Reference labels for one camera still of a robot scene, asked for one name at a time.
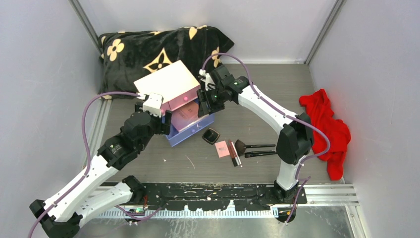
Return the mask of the pink drawer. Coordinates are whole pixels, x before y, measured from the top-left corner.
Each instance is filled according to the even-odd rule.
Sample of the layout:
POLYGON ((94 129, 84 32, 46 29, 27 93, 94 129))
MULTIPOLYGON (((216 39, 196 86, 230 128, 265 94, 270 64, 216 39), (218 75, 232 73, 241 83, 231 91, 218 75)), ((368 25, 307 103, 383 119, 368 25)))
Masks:
POLYGON ((174 97, 168 101, 169 108, 173 111, 195 100, 198 97, 197 91, 199 88, 199 86, 196 86, 191 89, 174 90, 174 97))

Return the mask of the black square compact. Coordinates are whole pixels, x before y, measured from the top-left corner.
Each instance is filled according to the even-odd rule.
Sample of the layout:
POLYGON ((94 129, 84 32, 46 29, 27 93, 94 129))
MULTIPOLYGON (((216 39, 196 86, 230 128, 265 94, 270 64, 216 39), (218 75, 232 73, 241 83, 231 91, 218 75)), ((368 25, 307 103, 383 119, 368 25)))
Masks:
POLYGON ((202 135, 202 139, 210 145, 214 145, 218 141, 219 137, 220 133, 212 128, 208 128, 202 135))

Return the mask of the white drawer organizer box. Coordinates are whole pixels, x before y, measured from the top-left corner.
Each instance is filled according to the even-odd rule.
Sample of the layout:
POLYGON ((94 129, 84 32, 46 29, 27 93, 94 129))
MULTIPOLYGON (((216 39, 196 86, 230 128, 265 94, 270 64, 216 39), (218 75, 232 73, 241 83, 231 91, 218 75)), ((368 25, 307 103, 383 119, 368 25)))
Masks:
POLYGON ((180 60, 136 80, 134 85, 141 94, 162 95, 161 110, 163 113, 166 110, 171 110, 168 101, 174 97, 174 90, 200 87, 200 83, 180 60))

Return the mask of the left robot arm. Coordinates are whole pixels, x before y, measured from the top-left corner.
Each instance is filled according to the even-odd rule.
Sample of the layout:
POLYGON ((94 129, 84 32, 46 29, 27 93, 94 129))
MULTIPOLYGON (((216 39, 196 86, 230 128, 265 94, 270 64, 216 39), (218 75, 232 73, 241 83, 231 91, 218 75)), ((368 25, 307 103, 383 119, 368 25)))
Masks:
POLYGON ((172 111, 156 116, 139 105, 135 108, 120 133, 105 141, 77 177, 49 199, 37 199, 30 204, 48 237, 73 238, 89 220, 111 207, 144 201, 145 187, 134 176, 91 196, 104 181, 136 159, 155 134, 170 133, 172 111))

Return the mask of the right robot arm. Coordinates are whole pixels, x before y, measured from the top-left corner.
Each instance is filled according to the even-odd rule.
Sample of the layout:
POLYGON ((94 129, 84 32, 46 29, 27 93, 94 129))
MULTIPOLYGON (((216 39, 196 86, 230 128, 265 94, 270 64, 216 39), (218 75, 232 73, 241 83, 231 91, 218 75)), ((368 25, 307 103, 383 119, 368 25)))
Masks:
POLYGON ((235 78, 223 65, 211 72, 201 69, 199 79, 205 83, 205 87, 197 91, 199 117, 224 110, 225 102, 230 101, 256 114, 276 132, 275 151, 281 162, 273 193, 278 202, 288 203, 297 192, 299 164, 314 143, 310 117, 281 107, 250 79, 245 76, 235 78))

